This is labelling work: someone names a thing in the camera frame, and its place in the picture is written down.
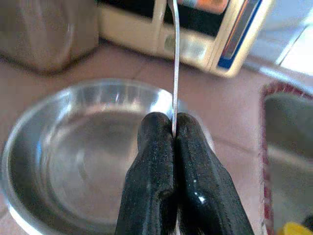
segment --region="metal rod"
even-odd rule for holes
[[[177,0],[168,0],[172,11],[175,28],[175,54],[174,54],[174,87],[173,87],[173,109],[172,109],[172,135],[176,137],[177,107],[178,107],[178,80],[179,80],[179,12]]]

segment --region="black rubber grip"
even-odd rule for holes
[[[116,235],[167,235],[175,229],[174,148],[171,123],[148,114],[138,132],[138,155],[126,175]]]
[[[209,147],[199,123],[184,113],[178,114],[175,164],[182,234],[253,234],[229,173]]]

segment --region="white appliance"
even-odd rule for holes
[[[180,60],[233,77],[273,0],[229,0],[221,14],[179,5]],[[174,26],[166,0],[100,0],[99,34],[143,53],[174,58]]]

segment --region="microwave window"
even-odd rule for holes
[[[178,9],[181,27],[212,37],[216,37],[218,34],[226,11],[217,15],[183,5],[178,5]],[[172,12],[168,6],[165,10],[164,22],[173,24]]]
[[[155,0],[98,0],[98,3],[106,3],[151,19],[155,6]]]

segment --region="stainless steel container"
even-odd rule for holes
[[[179,110],[187,112],[182,103]],[[154,111],[170,118],[172,95],[117,79],[70,87],[26,111],[1,163],[18,224],[32,235],[113,234],[137,129]]]

